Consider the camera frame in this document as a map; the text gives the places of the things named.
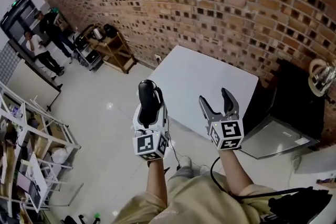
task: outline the shoe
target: shoe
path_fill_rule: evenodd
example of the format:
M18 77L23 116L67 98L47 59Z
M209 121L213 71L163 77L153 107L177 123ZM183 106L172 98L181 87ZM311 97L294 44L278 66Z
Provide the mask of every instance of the shoe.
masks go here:
M183 156L180 159L180 166L181 167L191 167L191 159L187 156Z
M210 171L210 168L206 165L203 165L199 171L200 171L200 175L204 175Z

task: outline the brick wall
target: brick wall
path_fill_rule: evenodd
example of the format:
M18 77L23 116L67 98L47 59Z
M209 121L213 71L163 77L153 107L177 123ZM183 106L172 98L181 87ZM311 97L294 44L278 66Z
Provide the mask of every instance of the brick wall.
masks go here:
M134 55L156 65L176 45L257 75L264 86L278 59L307 69L336 58L335 0L47 0L73 27L112 23ZM336 142L336 87L326 103L321 146Z

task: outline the wall outlet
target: wall outlet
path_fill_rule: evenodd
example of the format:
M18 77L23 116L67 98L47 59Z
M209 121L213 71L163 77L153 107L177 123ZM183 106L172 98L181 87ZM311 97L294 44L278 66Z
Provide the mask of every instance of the wall outlet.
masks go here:
M154 54L157 61L162 62L162 58L160 55Z

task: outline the person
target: person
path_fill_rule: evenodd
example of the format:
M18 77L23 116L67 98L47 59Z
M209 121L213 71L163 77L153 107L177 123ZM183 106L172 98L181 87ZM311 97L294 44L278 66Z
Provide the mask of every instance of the person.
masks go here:
M54 21L56 18L56 13L47 13L44 15L40 10L36 13L34 18L40 21L40 31L41 33L46 32L50 37L51 41L55 43L55 45L64 53L66 57L70 59L70 63L72 63L72 55L64 46L67 45L70 50L74 51L74 44L62 33L62 30L54 25Z
M221 191L202 166L195 176L190 158L180 160L181 168L169 179L164 177L163 159L149 163L146 192L133 197L119 212L113 223L260 223L261 216L273 215L268 207L272 197L236 199L270 193L274 190L253 183L232 150L218 151L226 177L214 172L224 188Z
M30 31L25 32L25 38L27 39L27 48L34 53L36 58L45 65L48 69L54 72L58 76L64 74L64 67L61 67L57 61L51 57L50 52L44 47L43 41L38 35L33 35Z

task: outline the white metal shelving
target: white metal shelving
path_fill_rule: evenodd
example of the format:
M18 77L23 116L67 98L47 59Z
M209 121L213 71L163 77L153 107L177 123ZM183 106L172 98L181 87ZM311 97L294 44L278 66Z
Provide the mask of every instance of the white metal shelving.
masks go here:
M11 114L11 111L8 108L8 105L5 102L5 99L9 98L14 100L14 102L20 106L20 113L18 114L22 114L21 118L16 118ZM35 113L37 115L40 116L41 121L43 123L43 126L38 126L37 128L34 128L30 125L28 125L27 123L27 112L28 113ZM9 121L11 121L12 123L15 123L19 126L19 131L17 131L17 145L14 149L14 161L13 163L11 163L11 170L9 170L9 174L8 176L6 175L6 182L5 182L5 187L8 186L7 189L7 193L8 193L8 197L6 196L0 196L0 199L5 199L7 200L7 209L8 209L8 215L10 217L13 217L13 212L12 212L12 202L19 202L21 203L23 206L27 206L28 201L27 200L15 200L12 198L12 189L13 189L13 180L14 180L14 173L15 173L15 167L16 167L16 163L19 159L20 156L20 151L21 151L21 145L23 144L23 142L26 139L27 134L30 132L31 134L35 134L38 136L41 136L45 139L48 140L47 145L42 153L42 155L40 156L40 159L44 159L44 157L47 154L47 151L50 147L50 145L52 144L52 142L57 142L63 146L66 146L69 150L68 153L70 155L71 151L76 148L76 149L80 149L80 146L76 143L76 141L74 140L74 138L71 136L69 130L68 130L68 126L52 117L50 114L48 114L42 107L40 107L37 102L35 101L35 99L31 102L27 102L25 100L23 100L21 97L19 97L18 95L16 95L13 91L11 91L9 88L7 88L2 82L0 82L0 118L4 117L6 119L8 119ZM64 135L64 140L53 137L49 134L48 132L48 126L51 125L52 123L56 123L57 126L59 126L63 132Z

